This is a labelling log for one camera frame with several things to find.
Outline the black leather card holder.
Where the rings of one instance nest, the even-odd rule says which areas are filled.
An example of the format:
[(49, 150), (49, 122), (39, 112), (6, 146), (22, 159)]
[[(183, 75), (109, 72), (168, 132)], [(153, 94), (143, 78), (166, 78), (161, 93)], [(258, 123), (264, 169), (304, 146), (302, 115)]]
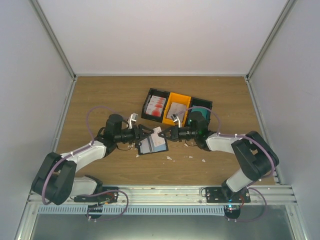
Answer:
[(152, 138), (150, 140), (151, 140), (151, 147), (137, 147), (137, 154), (142, 156), (142, 155), (167, 152), (169, 150), (168, 143), (166, 140), (165, 140), (165, 145), (161, 145), (158, 147), (154, 147)]

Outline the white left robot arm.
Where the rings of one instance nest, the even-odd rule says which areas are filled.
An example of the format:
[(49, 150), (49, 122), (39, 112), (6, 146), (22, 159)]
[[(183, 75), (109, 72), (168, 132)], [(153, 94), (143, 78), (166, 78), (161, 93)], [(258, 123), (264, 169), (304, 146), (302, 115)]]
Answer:
[(31, 190), (41, 196), (45, 205), (61, 205), (69, 197), (83, 195), (92, 202), (101, 200), (103, 189), (98, 186), (98, 179), (76, 177), (76, 173), (109, 156), (119, 143), (138, 145), (151, 136), (154, 130), (142, 124), (136, 125), (136, 116), (133, 113), (124, 120), (119, 114), (111, 114), (105, 126), (86, 145), (67, 153), (48, 153), (31, 184)]

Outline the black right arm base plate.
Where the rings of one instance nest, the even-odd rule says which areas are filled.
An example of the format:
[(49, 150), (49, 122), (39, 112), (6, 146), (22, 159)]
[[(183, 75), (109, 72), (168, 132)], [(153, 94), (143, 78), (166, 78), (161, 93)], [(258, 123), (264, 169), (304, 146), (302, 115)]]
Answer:
[(247, 188), (243, 188), (238, 192), (228, 192), (221, 186), (211, 186), (204, 187), (200, 191), (200, 194), (206, 198), (207, 203), (240, 204), (242, 202), (251, 202), (251, 197)]

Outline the white blue credit card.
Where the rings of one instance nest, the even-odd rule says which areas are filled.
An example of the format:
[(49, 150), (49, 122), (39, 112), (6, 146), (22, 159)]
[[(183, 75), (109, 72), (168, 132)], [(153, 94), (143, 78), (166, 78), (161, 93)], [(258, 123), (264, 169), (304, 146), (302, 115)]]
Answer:
[(161, 127), (158, 126), (153, 129), (153, 133), (151, 134), (151, 139), (154, 147), (159, 147), (166, 144), (166, 141), (163, 137), (159, 136), (159, 133), (162, 131)]

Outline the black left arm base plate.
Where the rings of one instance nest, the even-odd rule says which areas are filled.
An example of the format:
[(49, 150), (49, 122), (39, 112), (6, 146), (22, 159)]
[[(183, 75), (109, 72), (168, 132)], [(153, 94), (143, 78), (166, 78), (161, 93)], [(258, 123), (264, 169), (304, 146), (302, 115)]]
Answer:
[(118, 190), (119, 188), (116, 186), (103, 186), (102, 190), (95, 191), (94, 194), (100, 193), (100, 192), (105, 192), (109, 191), (108, 193), (101, 194), (98, 196), (75, 196), (71, 197), (72, 200), (76, 203), (116, 203), (118, 201)]

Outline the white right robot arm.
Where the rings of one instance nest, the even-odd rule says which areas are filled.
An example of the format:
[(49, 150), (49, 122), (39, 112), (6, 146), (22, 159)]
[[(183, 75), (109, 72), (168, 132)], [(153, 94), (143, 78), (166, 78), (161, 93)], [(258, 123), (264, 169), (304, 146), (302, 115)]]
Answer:
[(158, 136), (172, 142), (194, 140), (204, 151), (233, 154), (239, 170), (221, 184), (221, 196), (228, 203), (234, 202), (244, 188), (272, 175), (280, 163), (278, 156), (256, 131), (247, 134), (211, 131), (208, 121), (199, 111), (191, 112), (189, 119), (189, 126), (176, 124)]

